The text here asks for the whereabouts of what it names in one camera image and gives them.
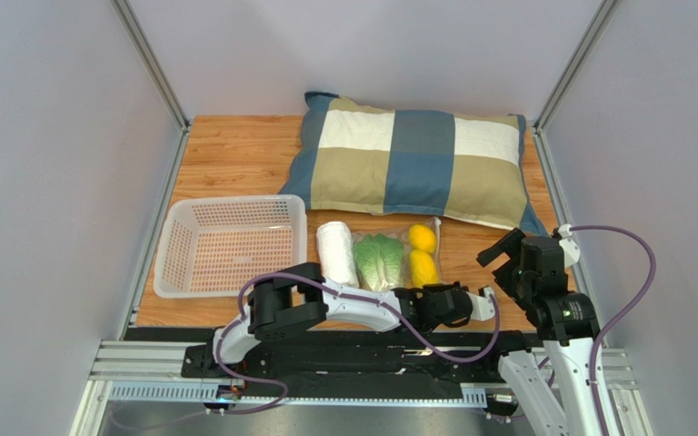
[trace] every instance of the lettuce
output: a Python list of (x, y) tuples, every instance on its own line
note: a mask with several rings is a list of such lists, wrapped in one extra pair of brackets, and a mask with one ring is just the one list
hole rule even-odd
[(403, 286), (403, 243), (382, 234), (367, 234), (352, 247), (354, 264), (365, 286), (384, 292)]

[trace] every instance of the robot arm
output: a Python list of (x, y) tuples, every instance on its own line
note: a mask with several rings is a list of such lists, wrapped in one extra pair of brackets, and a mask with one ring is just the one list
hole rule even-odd
[(241, 325), (227, 333), (222, 342), (222, 332), (215, 333), (214, 348), (219, 343), (223, 363), (238, 363), (261, 341), (280, 341), (323, 321), (361, 324), (376, 332), (389, 332), (400, 327), (400, 321), (382, 302), (403, 314), (417, 329), (426, 332), (440, 324), (459, 326), (463, 324), (454, 322), (467, 324), (470, 320), (485, 321), (494, 317), (494, 306), (489, 300), (489, 295), (494, 294), (492, 288), (484, 288), (483, 295), (469, 293), (459, 283), (425, 286), (422, 290), (370, 292), (323, 278), (316, 263), (294, 268), (298, 269), (298, 275), (322, 282), (337, 291), (337, 295), (299, 285), (298, 292), (304, 295), (304, 304), (293, 307), (291, 288), (296, 283), (258, 283), (244, 307), (246, 316), (244, 319), (241, 315), (236, 317)]
[(510, 260), (494, 271), (495, 281), (524, 310), (543, 340), (559, 383), (563, 410), (528, 351), (509, 352), (501, 357), (500, 375), (530, 416), (535, 434), (603, 436), (591, 392), (591, 383), (597, 383), (601, 403), (608, 405), (602, 412), (610, 435), (619, 435), (601, 371), (601, 350), (597, 354), (596, 380), (588, 380), (588, 361), (599, 322), (588, 296), (567, 290), (564, 268), (580, 257), (571, 236), (569, 224), (556, 229), (553, 238), (527, 237), (515, 229), (478, 254), (478, 262), (483, 266), (502, 253), (509, 256)]

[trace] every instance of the plastic bag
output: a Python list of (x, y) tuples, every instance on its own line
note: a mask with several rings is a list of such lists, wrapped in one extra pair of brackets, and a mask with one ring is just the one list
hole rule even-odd
[(363, 289), (375, 292), (421, 288), (441, 282), (438, 262), (441, 220), (352, 233), (352, 255)]

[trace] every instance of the blue and beige pillowcase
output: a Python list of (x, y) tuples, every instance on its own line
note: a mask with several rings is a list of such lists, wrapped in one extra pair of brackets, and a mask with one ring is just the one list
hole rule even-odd
[(524, 186), (520, 115), (387, 111), (307, 93), (303, 149), (280, 193), (306, 209), (423, 213), (545, 233)]

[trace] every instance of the white wall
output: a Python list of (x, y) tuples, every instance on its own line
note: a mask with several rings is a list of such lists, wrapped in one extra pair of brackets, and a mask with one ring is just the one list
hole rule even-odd
[(177, 140), (109, 2), (0, 2), (0, 435), (69, 432)]
[(302, 114), (304, 92), (536, 117), (599, 0), (132, 0), (188, 116)]
[[(658, 274), (616, 329), (656, 434), (698, 434), (698, 2), (623, 2), (546, 135), (576, 223), (647, 238)], [(602, 312), (647, 261), (620, 236), (583, 235)]]

